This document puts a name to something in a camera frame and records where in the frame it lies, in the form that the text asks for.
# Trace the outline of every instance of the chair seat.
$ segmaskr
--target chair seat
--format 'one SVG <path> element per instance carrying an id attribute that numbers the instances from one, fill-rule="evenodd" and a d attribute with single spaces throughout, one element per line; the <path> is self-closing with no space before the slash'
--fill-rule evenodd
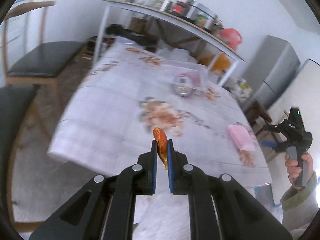
<path id="1" fill-rule="evenodd" d="M 36 85 L 7 85 L 0 88 L 0 206 L 7 210 L 8 161 L 21 122 L 36 96 Z"/>
<path id="2" fill-rule="evenodd" d="M 8 71 L 8 77 L 55 78 L 81 49 L 77 41 L 43 43 L 19 59 Z"/>

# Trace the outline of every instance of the person's hand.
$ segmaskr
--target person's hand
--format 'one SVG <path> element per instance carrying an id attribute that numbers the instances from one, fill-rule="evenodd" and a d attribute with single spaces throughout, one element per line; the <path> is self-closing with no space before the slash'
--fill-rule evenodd
<path id="1" fill-rule="evenodd" d="M 287 173 L 289 174 L 288 176 L 289 181 L 294 186 L 294 181 L 296 180 L 297 177 L 299 177 L 299 174 L 302 171 L 302 169 L 300 167 L 297 167 L 298 161 L 291 160 L 288 154 L 285 155 L 284 159 L 285 159 L 284 165 L 287 167 Z M 309 181 L 313 173 L 313 159 L 310 153 L 303 154 L 301 156 L 301 159 L 307 162 L 307 170 L 308 170 L 307 174 L 308 174 L 308 181 Z"/>

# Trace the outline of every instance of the green cuff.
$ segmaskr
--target green cuff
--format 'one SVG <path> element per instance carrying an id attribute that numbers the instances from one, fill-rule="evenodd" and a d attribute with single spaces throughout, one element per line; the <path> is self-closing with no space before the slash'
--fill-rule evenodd
<path id="1" fill-rule="evenodd" d="M 285 211 L 299 206 L 311 195 L 316 187 L 317 176 L 316 173 L 313 172 L 311 179 L 303 190 L 297 191 L 294 187 L 291 187 L 284 193 L 280 200 L 282 209 Z"/>

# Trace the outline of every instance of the silver screw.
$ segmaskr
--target silver screw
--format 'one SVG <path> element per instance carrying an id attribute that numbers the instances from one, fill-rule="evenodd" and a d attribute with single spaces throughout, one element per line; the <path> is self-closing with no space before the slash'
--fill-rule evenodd
<path id="1" fill-rule="evenodd" d="M 185 165 L 183 165 L 183 169 L 185 171 L 192 171 L 193 170 L 193 166 L 191 164 L 185 164 Z"/>
<path id="2" fill-rule="evenodd" d="M 221 179 L 224 181 L 231 181 L 231 176 L 229 174 L 223 174 Z"/>
<path id="3" fill-rule="evenodd" d="M 135 164 L 132 166 L 132 169 L 134 171 L 141 171 L 142 170 L 142 166 L 140 164 Z"/>
<path id="4" fill-rule="evenodd" d="M 103 182 L 104 180 L 104 177 L 102 175 L 97 175 L 93 178 L 94 182 L 96 183 L 100 183 L 100 182 Z"/>

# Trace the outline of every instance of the table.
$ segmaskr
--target table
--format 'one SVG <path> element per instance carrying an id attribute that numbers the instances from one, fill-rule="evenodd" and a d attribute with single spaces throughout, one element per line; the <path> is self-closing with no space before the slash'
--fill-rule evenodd
<path id="1" fill-rule="evenodd" d="M 114 8 L 120 8 L 125 9 L 133 12 L 142 13 L 145 15 L 152 16 L 153 18 L 160 19 L 165 22 L 169 22 L 173 25 L 176 25 L 196 36 L 201 38 L 202 40 L 208 42 L 209 44 L 215 46 L 218 48 L 221 53 L 227 54 L 231 59 L 233 59 L 233 62 L 230 66 L 230 68 L 227 70 L 225 75 L 221 78 L 219 85 L 223 86 L 228 78 L 231 76 L 231 74 L 234 72 L 234 70 L 239 66 L 241 62 L 244 62 L 244 60 L 231 48 L 229 48 L 225 43 L 217 39 L 215 36 L 211 35 L 210 33 L 206 32 L 205 30 L 199 28 L 198 26 L 183 20 L 179 17 L 176 17 L 172 14 L 159 11 L 158 9 L 151 8 L 148 6 L 144 6 L 141 4 L 131 3 L 131 2 L 124 2 L 124 1 L 115 1 L 115 0 L 103 0 L 106 2 L 106 8 L 105 12 L 100 24 L 99 28 L 99 34 L 97 36 L 96 46 L 94 49 L 94 57 L 93 57 L 93 63 L 95 64 L 99 58 L 100 53 L 100 47 L 102 43 L 102 38 L 105 32 L 106 22 L 108 20 L 108 14 L 110 7 Z M 212 59 L 210 62 L 208 68 L 211 69 L 215 61 L 218 59 L 220 53 L 217 53 L 216 56 Z"/>
<path id="2" fill-rule="evenodd" d="M 259 144 L 230 93 L 212 83 L 211 100 L 199 92 L 180 97 L 170 84 L 159 81 L 162 64 L 164 59 L 153 53 L 115 43 L 70 100 L 49 154 L 116 175 L 150 151 L 152 126 L 163 125 L 175 150 L 208 175 L 229 173 L 246 188 L 270 183 Z M 252 134 L 253 168 L 239 160 L 227 133 L 227 126 L 233 124 L 243 125 Z"/>

